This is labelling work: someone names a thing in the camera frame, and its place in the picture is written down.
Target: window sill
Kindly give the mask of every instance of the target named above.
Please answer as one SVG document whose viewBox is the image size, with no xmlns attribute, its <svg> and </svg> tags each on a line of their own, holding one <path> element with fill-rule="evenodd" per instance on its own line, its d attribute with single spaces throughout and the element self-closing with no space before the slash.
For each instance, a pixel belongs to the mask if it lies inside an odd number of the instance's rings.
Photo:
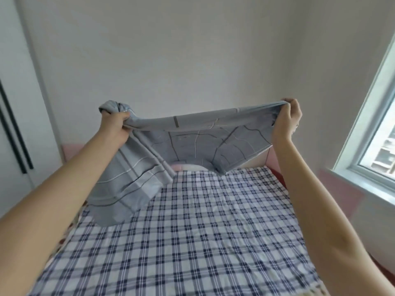
<svg viewBox="0 0 395 296">
<path fill-rule="evenodd" d="M 328 169 L 328 171 L 336 177 L 352 184 L 353 186 L 364 192 L 367 196 L 379 197 L 380 199 L 395 206 L 395 192 L 393 190 L 388 189 L 385 186 L 376 183 L 350 169 Z"/>
</svg>

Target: left arm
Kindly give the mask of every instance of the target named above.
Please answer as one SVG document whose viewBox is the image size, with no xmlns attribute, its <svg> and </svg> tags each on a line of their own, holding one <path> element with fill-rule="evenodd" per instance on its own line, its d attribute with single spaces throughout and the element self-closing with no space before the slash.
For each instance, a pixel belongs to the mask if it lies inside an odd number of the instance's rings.
<svg viewBox="0 0 395 296">
<path fill-rule="evenodd" d="M 128 112 L 102 113 L 99 131 L 0 219 L 0 291 L 25 295 L 91 189 L 126 142 Z"/>
</svg>

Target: white window frame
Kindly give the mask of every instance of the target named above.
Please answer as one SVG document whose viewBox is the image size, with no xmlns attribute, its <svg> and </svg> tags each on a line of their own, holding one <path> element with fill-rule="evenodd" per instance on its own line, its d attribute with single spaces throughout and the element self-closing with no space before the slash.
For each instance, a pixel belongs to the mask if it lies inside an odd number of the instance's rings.
<svg viewBox="0 0 395 296">
<path fill-rule="evenodd" d="M 332 171 L 363 191 L 395 205 L 395 180 L 359 165 L 389 111 L 395 113 L 394 38 Z"/>
</svg>

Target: bed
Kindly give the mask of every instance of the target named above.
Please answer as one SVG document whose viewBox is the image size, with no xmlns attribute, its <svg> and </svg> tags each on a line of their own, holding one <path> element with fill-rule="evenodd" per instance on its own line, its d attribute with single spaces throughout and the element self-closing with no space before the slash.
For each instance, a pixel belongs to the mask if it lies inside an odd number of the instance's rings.
<svg viewBox="0 0 395 296">
<path fill-rule="evenodd" d="M 29 295 L 325 295 L 266 167 L 178 172 L 128 222 L 82 212 Z"/>
</svg>

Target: white wardrobe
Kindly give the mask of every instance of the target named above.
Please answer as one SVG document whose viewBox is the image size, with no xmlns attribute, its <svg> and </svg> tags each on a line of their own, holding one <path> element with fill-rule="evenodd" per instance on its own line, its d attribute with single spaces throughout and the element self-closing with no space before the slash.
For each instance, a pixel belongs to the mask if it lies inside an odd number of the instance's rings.
<svg viewBox="0 0 395 296">
<path fill-rule="evenodd" d="M 0 0 L 0 217 L 62 164 L 14 0 Z"/>
</svg>

